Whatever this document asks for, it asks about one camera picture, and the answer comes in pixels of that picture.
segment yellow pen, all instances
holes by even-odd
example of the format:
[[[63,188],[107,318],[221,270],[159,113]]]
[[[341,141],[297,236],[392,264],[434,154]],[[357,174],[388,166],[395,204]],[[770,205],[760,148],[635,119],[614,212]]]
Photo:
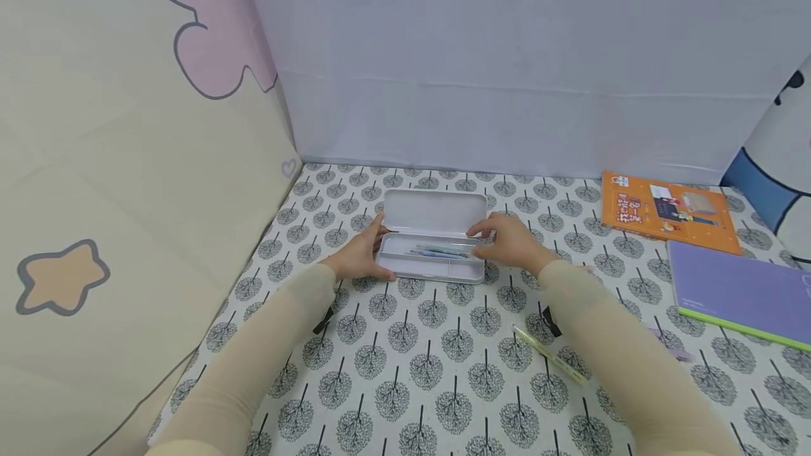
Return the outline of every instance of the yellow pen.
[[[513,331],[515,331],[515,333],[519,337],[521,337],[521,339],[524,340],[524,342],[527,342],[530,346],[532,346],[533,349],[537,350],[538,354],[544,356],[546,359],[553,362],[555,366],[559,367],[559,369],[566,372],[566,375],[569,375],[571,380],[577,382],[580,386],[585,386],[586,382],[589,381],[585,376],[581,374],[581,372],[578,372],[577,370],[573,369],[573,367],[571,367],[569,363],[567,363],[564,360],[561,360],[557,355],[553,353],[553,351],[545,348],[545,346],[541,345],[541,343],[538,340],[529,336],[529,334],[525,332],[523,329],[516,327],[515,324],[513,324]]]

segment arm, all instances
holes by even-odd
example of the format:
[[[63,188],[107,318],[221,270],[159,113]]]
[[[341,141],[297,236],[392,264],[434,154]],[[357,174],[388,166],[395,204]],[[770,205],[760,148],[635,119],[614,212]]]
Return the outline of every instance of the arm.
[[[494,214],[468,231],[496,232],[478,257],[538,274],[561,332],[599,377],[642,455],[737,455],[727,426],[677,361],[586,271],[536,243],[516,217]]]
[[[389,232],[379,213],[340,251],[285,282],[236,332],[193,387],[148,456],[242,455],[251,424],[290,351],[335,299],[337,280],[394,279],[373,258]]]

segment green notebook edge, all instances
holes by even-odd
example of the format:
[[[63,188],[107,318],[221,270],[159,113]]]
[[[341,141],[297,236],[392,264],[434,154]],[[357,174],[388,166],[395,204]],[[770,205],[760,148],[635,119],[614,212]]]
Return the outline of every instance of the green notebook edge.
[[[743,326],[742,324],[737,324],[735,322],[725,321],[725,319],[719,319],[718,317],[712,317],[701,312],[695,312],[688,308],[679,307],[678,305],[677,310],[682,315],[692,317],[694,319],[699,319],[699,321],[702,322],[709,322],[710,324],[715,324],[715,326],[733,329],[738,333],[756,336],[758,338],[768,340],[769,342],[779,343],[780,345],[790,346],[790,348],[800,349],[804,350],[806,353],[811,353],[811,345],[807,343],[798,342],[797,340],[785,338],[777,334],[767,333],[765,331],[750,328],[748,326]]]

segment hand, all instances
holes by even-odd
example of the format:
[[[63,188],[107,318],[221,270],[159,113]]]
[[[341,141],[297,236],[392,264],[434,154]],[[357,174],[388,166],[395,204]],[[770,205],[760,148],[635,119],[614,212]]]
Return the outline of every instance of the hand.
[[[383,222],[382,211],[377,214],[369,227],[350,239],[341,250],[322,260],[321,264],[335,271],[338,280],[368,276],[381,280],[395,280],[394,272],[378,265],[373,255],[380,248],[380,239],[390,232],[381,226],[380,222]]]
[[[557,254],[539,245],[518,217],[509,217],[495,211],[486,220],[470,227],[467,235],[476,236],[482,233],[482,238],[489,238],[492,232],[496,233],[496,240],[490,246],[476,247],[473,255],[477,258],[517,266],[533,275],[538,274],[550,262],[560,259]]]

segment orange star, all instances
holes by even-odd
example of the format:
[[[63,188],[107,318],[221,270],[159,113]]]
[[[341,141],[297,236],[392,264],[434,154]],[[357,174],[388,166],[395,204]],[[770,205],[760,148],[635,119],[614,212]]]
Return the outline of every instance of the orange star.
[[[84,305],[90,289],[110,279],[110,268],[99,257],[96,242],[82,239],[62,252],[29,255],[17,265],[17,275],[23,281],[17,313],[49,308],[71,316]]]

